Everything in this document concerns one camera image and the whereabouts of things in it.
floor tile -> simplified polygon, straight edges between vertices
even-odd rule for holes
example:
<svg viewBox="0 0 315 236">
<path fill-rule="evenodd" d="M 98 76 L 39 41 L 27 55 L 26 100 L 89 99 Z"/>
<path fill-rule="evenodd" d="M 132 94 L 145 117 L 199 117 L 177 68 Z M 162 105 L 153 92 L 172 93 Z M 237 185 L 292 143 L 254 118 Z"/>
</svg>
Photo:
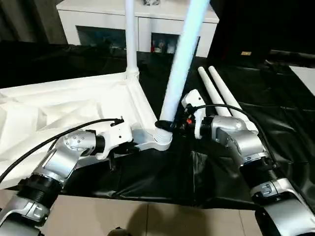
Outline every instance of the floor tile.
<svg viewBox="0 0 315 236">
<path fill-rule="evenodd" d="M 15 194 L 0 191 L 0 207 Z M 60 195 L 44 227 L 45 236 L 107 236 L 116 227 L 145 236 L 148 204 Z"/>
<path fill-rule="evenodd" d="M 240 210 L 240 216 L 244 227 L 245 236 L 262 236 L 255 218 L 255 211 Z"/>
<path fill-rule="evenodd" d="M 244 236 L 238 210 L 149 204 L 147 236 Z"/>
<path fill-rule="evenodd" d="M 10 201 L 16 191 L 11 190 L 0 190 L 0 208 L 4 208 L 5 205 Z"/>
</svg>

white cabinet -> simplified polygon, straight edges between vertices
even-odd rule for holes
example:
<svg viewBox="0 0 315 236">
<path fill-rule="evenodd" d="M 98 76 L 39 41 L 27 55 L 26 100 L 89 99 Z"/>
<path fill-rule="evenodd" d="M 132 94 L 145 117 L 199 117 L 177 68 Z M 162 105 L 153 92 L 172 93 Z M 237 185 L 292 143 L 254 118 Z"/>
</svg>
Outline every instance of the white cabinet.
<svg viewBox="0 0 315 236">
<path fill-rule="evenodd" d="M 63 10 L 58 12 L 69 44 L 97 44 L 108 37 L 115 37 L 113 41 L 122 41 L 126 46 L 125 16 Z M 138 42 L 138 28 L 135 30 Z"/>
<path fill-rule="evenodd" d="M 163 0 L 158 6 L 135 2 L 136 48 L 141 52 L 174 52 L 181 34 L 189 0 Z M 69 44 L 124 48 L 124 0 L 64 0 L 57 5 Z M 218 17 L 210 8 L 200 31 L 196 56 L 207 57 L 216 30 Z"/>
<path fill-rule="evenodd" d="M 184 21 L 154 19 L 139 17 L 139 51 L 151 52 L 153 34 L 180 35 L 184 27 Z M 217 24 L 203 23 L 197 46 L 196 56 L 207 57 L 212 43 Z"/>
</svg>

silver robot arm segment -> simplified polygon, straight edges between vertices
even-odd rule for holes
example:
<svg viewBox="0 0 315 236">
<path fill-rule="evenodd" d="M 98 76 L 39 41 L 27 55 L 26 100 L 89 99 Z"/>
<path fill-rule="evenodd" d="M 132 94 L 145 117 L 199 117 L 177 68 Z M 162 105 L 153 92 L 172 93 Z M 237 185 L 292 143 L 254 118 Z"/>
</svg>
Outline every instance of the silver robot arm segment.
<svg viewBox="0 0 315 236">
<path fill-rule="evenodd" d="M 40 236 L 42 226 L 79 158 L 95 155 L 105 159 L 119 144 L 132 141 L 130 126 L 117 124 L 96 135 L 77 130 L 58 139 L 31 176 L 21 181 L 20 190 L 0 211 L 0 236 Z"/>
<path fill-rule="evenodd" d="M 156 127 L 169 132 L 211 137 L 230 150 L 250 188 L 252 200 L 261 206 L 256 219 L 265 236 L 300 236 L 315 233 L 315 216 L 301 194 L 294 189 L 275 163 L 260 138 L 241 119 L 210 116 L 195 107 L 204 105 L 197 90 L 182 100 L 185 114 L 180 122 L 159 120 Z"/>
<path fill-rule="evenodd" d="M 263 207 L 261 216 L 272 231 L 281 236 L 315 233 L 315 216 L 304 198 L 273 163 L 258 136 L 233 117 L 213 117 L 212 139 L 226 146 L 250 187 L 255 203 Z"/>
</svg>

white pole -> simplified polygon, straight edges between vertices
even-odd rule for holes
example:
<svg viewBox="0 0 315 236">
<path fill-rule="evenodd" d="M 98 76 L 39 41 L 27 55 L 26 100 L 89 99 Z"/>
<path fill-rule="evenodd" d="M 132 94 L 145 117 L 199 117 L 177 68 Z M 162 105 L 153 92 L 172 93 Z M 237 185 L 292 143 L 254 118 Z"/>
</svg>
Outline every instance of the white pole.
<svg viewBox="0 0 315 236">
<path fill-rule="evenodd" d="M 173 121 L 186 82 L 191 60 L 198 42 L 198 36 L 209 0 L 190 0 L 184 28 L 178 40 L 171 74 L 168 80 L 160 120 Z M 158 142 L 170 142 L 172 134 L 157 130 Z"/>
<path fill-rule="evenodd" d="M 137 50 L 135 40 L 134 23 L 134 0 L 125 0 L 125 19 L 126 19 L 126 47 L 127 47 L 127 77 L 137 76 Z"/>
<path fill-rule="evenodd" d="M 218 93 L 216 87 L 213 85 L 211 79 L 207 75 L 205 69 L 201 66 L 198 68 L 200 77 L 202 78 L 203 83 L 205 84 L 206 90 L 214 104 L 225 104 Z M 216 111 L 219 116 L 231 117 L 230 111 L 226 107 L 216 107 Z"/>
<path fill-rule="evenodd" d="M 210 74 L 211 74 L 212 78 L 214 79 L 223 99 L 225 100 L 226 104 L 241 109 L 240 104 L 236 101 L 235 97 L 233 96 L 231 91 L 228 89 L 228 87 L 226 86 L 223 79 L 221 78 L 221 76 L 216 71 L 216 69 L 213 66 L 210 66 L 209 71 L 210 71 Z M 233 109 L 230 109 L 230 110 L 231 110 L 231 113 L 234 117 L 240 118 L 246 123 L 248 130 L 251 130 L 252 132 L 258 133 L 257 127 L 254 125 L 254 123 L 252 123 L 248 119 L 248 117 L 246 115 L 244 115 L 243 113 L 240 113 L 236 110 L 233 110 Z"/>
</svg>

black tarp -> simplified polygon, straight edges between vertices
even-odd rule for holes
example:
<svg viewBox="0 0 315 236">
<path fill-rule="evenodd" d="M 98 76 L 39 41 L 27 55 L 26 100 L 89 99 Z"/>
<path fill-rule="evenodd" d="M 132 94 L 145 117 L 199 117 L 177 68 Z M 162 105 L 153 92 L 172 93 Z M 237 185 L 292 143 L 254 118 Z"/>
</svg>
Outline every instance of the black tarp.
<svg viewBox="0 0 315 236">
<path fill-rule="evenodd" d="M 1 88 L 123 72 L 125 51 L 86 46 L 0 43 Z M 157 117 L 163 103 L 171 55 L 138 53 L 140 84 Z M 198 75 L 204 58 L 192 62 L 184 93 L 198 89 L 211 100 Z M 315 207 L 315 99 L 289 67 L 245 68 L 216 63 L 216 69 L 267 134 L 283 171 Z M 227 151 L 209 140 L 175 135 L 167 151 L 154 149 L 75 171 L 64 194 L 175 203 L 202 208 L 255 209 L 249 189 Z"/>
</svg>

